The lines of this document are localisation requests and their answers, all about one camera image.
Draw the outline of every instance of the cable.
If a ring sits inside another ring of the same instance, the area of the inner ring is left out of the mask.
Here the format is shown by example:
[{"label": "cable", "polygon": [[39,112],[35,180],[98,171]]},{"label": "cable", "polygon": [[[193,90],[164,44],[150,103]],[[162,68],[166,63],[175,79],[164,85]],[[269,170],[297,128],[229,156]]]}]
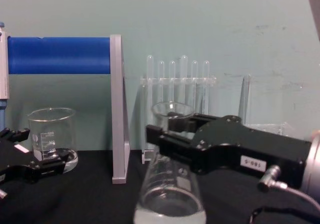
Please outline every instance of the cable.
[{"label": "cable", "polygon": [[285,192],[288,192],[288,193],[292,193],[304,200],[306,200],[307,202],[309,202],[310,204],[312,204],[318,212],[320,212],[320,205],[319,203],[313,199],[312,197],[310,197],[309,195],[297,190],[297,189],[293,189],[293,188],[290,188],[287,186],[287,184],[284,184],[282,182],[276,182],[274,185],[272,185],[273,188],[276,188],[276,189],[280,189],[280,190],[283,190]]},{"label": "cable", "polygon": [[[291,194],[294,194],[302,199],[304,199],[305,201],[309,202],[310,204],[312,204],[316,210],[318,212],[320,212],[320,205],[319,203],[313,199],[312,197],[310,197],[309,195],[297,190],[297,189],[293,189],[293,188],[289,188],[288,185],[286,183],[283,182],[274,182],[271,185],[271,188],[275,188],[275,189],[279,189]],[[249,217],[249,221],[248,224],[254,224],[255,223],[255,219],[258,215],[260,215],[262,212],[265,213],[280,213],[280,214],[289,214],[289,215],[293,215],[295,217],[301,218],[303,220],[306,220],[310,223],[314,223],[314,224],[318,224],[320,223],[320,218],[293,208],[273,208],[273,207],[260,207],[255,209],[250,217]]]}]

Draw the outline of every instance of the transparent glassware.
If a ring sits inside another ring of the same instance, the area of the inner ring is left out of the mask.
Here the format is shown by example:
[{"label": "transparent glassware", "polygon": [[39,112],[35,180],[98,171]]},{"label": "transparent glassware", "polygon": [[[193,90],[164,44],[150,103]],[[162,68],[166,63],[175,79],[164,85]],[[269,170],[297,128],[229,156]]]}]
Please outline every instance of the transparent glassware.
[{"label": "transparent glassware", "polygon": [[[170,132],[169,119],[187,118],[194,109],[181,103],[161,102],[152,107],[152,112],[155,124]],[[187,165],[161,155],[155,147],[140,191],[134,224],[205,224],[206,219],[196,175]]]},{"label": "transparent glassware", "polygon": [[38,160],[55,158],[69,151],[64,172],[78,163],[74,130],[75,111],[69,108],[45,108],[28,114],[33,154]]}]

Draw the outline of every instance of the white label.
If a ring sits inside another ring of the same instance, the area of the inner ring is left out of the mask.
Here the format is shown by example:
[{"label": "white label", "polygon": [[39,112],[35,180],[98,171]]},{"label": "white label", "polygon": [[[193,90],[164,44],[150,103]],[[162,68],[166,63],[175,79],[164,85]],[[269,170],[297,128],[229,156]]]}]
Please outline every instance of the white label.
[{"label": "white label", "polygon": [[24,152],[24,153],[28,153],[29,150],[23,146],[21,146],[20,144],[17,144],[14,146],[15,148],[18,148],[20,151]]},{"label": "white label", "polygon": [[178,185],[178,187],[183,188],[183,189],[191,192],[191,183],[188,179],[182,178],[182,177],[177,177],[176,184]]},{"label": "white label", "polygon": [[5,178],[6,178],[6,175],[5,175],[5,174],[1,175],[1,176],[0,176],[0,182],[2,182]]},{"label": "white label", "polygon": [[265,172],[267,168],[267,162],[244,155],[241,156],[240,165],[260,172]]}]

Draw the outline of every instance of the black table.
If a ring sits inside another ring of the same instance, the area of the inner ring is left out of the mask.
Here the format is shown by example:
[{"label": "black table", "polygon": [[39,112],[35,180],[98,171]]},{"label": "black table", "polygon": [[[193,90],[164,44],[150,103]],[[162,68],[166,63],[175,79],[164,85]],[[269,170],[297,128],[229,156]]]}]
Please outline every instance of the black table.
[{"label": "black table", "polygon": [[[80,151],[77,167],[35,185],[10,182],[1,186],[8,198],[0,202],[0,224],[133,224],[139,190],[147,169],[141,151],[132,151],[127,184],[112,184],[111,151]],[[198,177],[208,224],[246,224],[252,210],[263,205],[314,208],[290,194],[257,191],[257,179],[230,170]],[[262,214],[257,224],[306,224],[280,214]]]}]

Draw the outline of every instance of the blue roller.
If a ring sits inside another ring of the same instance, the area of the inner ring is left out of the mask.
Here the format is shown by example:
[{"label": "blue roller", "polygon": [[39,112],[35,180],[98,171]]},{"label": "blue roller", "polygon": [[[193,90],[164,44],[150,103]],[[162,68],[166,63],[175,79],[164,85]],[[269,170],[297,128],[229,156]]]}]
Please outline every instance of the blue roller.
[{"label": "blue roller", "polygon": [[9,74],[110,74],[110,38],[10,37]]}]

